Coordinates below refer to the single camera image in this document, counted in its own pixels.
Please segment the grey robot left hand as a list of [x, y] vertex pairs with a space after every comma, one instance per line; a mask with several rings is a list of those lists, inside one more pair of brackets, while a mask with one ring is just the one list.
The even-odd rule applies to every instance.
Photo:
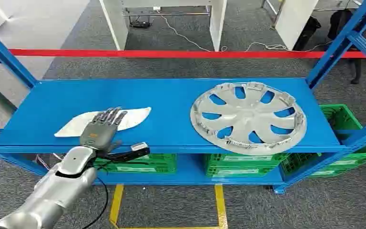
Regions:
[[113, 139], [126, 114], [127, 111], [122, 111], [120, 107], [99, 112], [85, 127], [80, 136], [80, 145], [107, 153], [119, 147], [121, 141], [114, 142]]

